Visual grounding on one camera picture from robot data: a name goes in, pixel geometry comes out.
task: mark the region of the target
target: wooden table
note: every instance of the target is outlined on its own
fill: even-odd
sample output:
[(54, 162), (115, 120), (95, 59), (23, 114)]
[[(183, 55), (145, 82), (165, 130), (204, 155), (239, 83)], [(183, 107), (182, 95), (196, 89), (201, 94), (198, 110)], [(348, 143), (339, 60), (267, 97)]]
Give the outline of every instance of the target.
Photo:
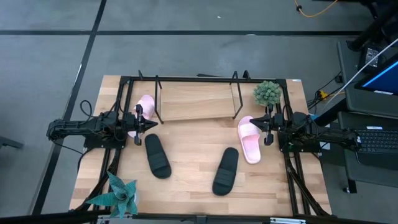
[[(119, 80), (120, 76), (104, 76), (95, 115), (110, 109), (116, 99)], [(185, 82), (181, 85), (195, 85), (195, 83)], [(145, 145), (136, 146), (132, 138), (128, 139), (126, 147), (121, 151), (117, 176), (125, 183), (137, 180), (139, 213), (292, 215), (284, 158), (279, 151), (278, 142), (264, 146), (265, 135), (262, 133), (259, 140), (261, 161), (254, 165), (246, 162), (239, 142), (237, 130), (239, 120), (248, 115), (254, 118), (264, 115), (264, 107), (254, 103), (252, 92), (256, 85), (241, 83), (244, 106), (235, 120), (217, 118), (165, 121), (164, 124), (159, 123), (142, 136), (142, 139), (150, 133), (159, 136), (172, 167), (172, 175), (168, 179), (161, 180), (154, 177), (149, 169)], [(292, 109), (308, 113), (301, 81), (287, 80), (287, 86)], [(130, 111), (142, 95), (148, 94), (154, 97), (154, 93), (154, 82), (135, 81)], [(234, 105), (238, 107), (238, 91), (234, 86), (232, 94)], [(151, 120), (159, 122), (155, 114)], [(239, 151), (238, 172), (231, 193), (219, 197), (213, 194), (211, 185), (223, 151), (227, 147), (234, 147)], [(94, 149), (82, 159), (70, 208), (79, 206), (96, 185), (103, 155), (104, 149)], [(310, 153), (301, 153), (301, 161), (306, 186), (323, 209), (330, 213), (319, 161)], [(303, 212), (298, 188), (296, 195), (299, 210)]]

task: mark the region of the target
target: artificial plant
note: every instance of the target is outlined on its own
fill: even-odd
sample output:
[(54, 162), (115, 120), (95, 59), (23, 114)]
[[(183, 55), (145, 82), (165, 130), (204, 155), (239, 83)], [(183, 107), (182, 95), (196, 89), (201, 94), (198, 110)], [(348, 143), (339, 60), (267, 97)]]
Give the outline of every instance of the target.
[(264, 81), (254, 89), (254, 98), (256, 104), (262, 106), (274, 105), (280, 102), (280, 89), (279, 84)]
[(110, 172), (108, 172), (108, 176), (109, 184), (111, 185), (113, 192), (96, 196), (87, 200), (86, 203), (102, 206), (114, 206), (111, 217), (119, 215), (119, 217), (122, 218), (126, 211), (130, 214), (137, 215), (137, 205), (134, 203), (136, 180), (125, 185), (119, 177), (116, 177)]

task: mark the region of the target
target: computer monitor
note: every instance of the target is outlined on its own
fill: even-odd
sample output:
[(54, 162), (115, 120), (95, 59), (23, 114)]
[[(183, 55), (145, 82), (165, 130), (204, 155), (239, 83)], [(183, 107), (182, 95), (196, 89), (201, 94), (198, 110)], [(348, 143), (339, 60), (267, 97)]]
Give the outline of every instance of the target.
[(398, 54), (387, 60), (373, 74), (360, 80), (355, 88), (387, 95), (398, 95)]

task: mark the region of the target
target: black slipper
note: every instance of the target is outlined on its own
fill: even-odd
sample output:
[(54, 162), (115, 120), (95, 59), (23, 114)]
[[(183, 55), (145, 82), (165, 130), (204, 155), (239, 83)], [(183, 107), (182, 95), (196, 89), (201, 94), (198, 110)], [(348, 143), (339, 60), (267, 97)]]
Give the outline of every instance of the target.
[(236, 168), (238, 166), (238, 159), (238, 150), (232, 147), (225, 149), (213, 182), (213, 193), (215, 195), (224, 196), (232, 190), (236, 176)]
[(150, 171), (160, 179), (170, 177), (172, 168), (166, 153), (163, 150), (159, 137), (156, 134), (150, 134), (145, 138), (145, 147), (147, 148), (148, 162)]

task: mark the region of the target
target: gray floor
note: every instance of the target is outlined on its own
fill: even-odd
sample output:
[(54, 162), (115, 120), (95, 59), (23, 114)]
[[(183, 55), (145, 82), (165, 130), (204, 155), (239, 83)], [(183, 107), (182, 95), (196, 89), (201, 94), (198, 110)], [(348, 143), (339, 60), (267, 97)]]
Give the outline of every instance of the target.
[[(308, 14), (328, 2), (299, 1)], [(92, 28), (100, 0), (0, 0), (0, 29)], [(363, 30), (372, 18), (357, 3), (339, 2), (307, 19), (293, 0), (108, 1), (100, 30)], [(48, 123), (61, 117), (79, 69), (87, 36), (0, 36), (0, 135), (25, 144), (0, 150), (0, 217), (25, 215), (34, 196), (50, 142)], [(95, 104), (103, 75), (230, 76), (299, 78), (307, 99), (339, 71), (336, 37), (97, 36), (78, 95)], [(325, 88), (338, 87), (332, 83)], [(85, 119), (75, 107), (72, 119)], [(65, 145), (81, 149), (82, 138)], [(63, 150), (43, 209), (68, 209), (78, 155)], [(343, 167), (325, 165), (333, 213), (343, 218), (393, 223), (398, 190), (358, 184), (357, 195), (341, 191)]]

